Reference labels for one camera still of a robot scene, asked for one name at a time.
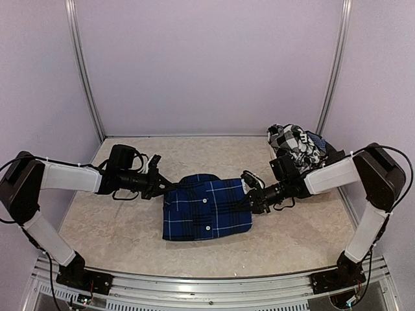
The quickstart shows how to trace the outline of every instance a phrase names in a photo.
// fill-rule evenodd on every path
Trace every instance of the beige table surface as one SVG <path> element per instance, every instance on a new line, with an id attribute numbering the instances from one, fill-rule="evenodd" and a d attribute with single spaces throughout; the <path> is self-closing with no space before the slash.
<path id="1" fill-rule="evenodd" d="M 105 160 L 114 144 L 161 155 L 160 173 L 172 182 L 196 173 L 238 178 L 245 169 L 267 185 L 276 182 L 264 137 L 107 139 L 94 164 Z M 353 234 L 336 190 L 297 200 L 292 209 L 253 215 L 247 233 L 199 242 L 161 239 L 162 203 L 162 197 L 119 202 L 78 192 L 60 233 L 88 266 L 174 277 L 243 277 L 321 268 L 336 263 Z"/>

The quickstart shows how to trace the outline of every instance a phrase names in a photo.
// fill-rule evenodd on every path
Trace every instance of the folded shirt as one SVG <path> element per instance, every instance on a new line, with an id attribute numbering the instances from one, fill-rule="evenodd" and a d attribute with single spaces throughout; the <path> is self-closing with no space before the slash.
<path id="1" fill-rule="evenodd" d="M 164 195 L 163 239 L 209 240 L 252 227 L 252 214 L 241 178 L 219 179 L 211 174 L 184 177 Z"/>

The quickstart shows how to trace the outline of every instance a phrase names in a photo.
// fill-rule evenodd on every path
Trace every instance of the metal frame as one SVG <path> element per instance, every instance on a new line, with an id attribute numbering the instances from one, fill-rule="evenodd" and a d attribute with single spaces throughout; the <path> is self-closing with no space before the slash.
<path id="1" fill-rule="evenodd" d="M 84 54 L 82 52 L 82 44 L 80 40 L 75 0 L 65 0 L 65 4 L 67 20 L 69 22 L 69 29 L 71 31 L 73 49 L 75 52 L 75 59 L 78 65 L 79 76 L 82 82 L 82 86 L 84 88 L 89 112 L 91 113 L 95 131 L 97 132 L 97 136 L 99 138 L 100 143 L 102 143 L 105 140 L 106 136 L 101 118 L 99 117 L 97 105 L 95 104 L 95 100 L 93 98 L 91 84 L 89 82 L 88 72 L 86 70 Z"/>
<path id="2" fill-rule="evenodd" d="M 369 262 L 363 268 L 368 273 Z M 268 277 L 232 279 L 183 279 L 154 277 L 131 273 L 104 271 L 114 275 L 109 296 L 94 295 L 99 307 L 92 310 L 308 310 L 308 300 L 327 294 L 314 295 L 309 276 L 319 270 L 272 275 Z M 53 265 L 54 278 L 58 265 Z M 383 257 L 373 260 L 371 282 L 379 281 L 388 311 L 398 311 L 396 289 L 392 283 Z M 49 284 L 49 261 L 40 257 L 25 290 L 27 297 L 22 310 L 33 311 L 40 295 L 51 296 Z M 60 284 L 54 284 L 58 299 L 76 300 L 78 294 L 87 294 Z"/>
<path id="3" fill-rule="evenodd" d="M 323 133 L 324 126 L 326 125 L 331 102 L 333 100 L 333 95 L 334 95 L 336 84 L 337 84 L 338 74 L 340 73 L 340 67 L 342 63 L 343 52 L 344 52 L 344 48 L 346 45 L 346 38 L 347 38 L 349 22 L 350 22 L 351 1 L 352 0 L 343 0 L 343 10 L 342 10 L 342 16 L 340 19 L 340 27 L 338 30 L 335 59 L 331 67 L 329 85 L 326 90 L 323 108 L 320 113 L 320 117 L 318 119 L 318 124 L 317 124 L 317 129 L 316 129 L 316 133 L 318 135 L 321 135 Z"/>

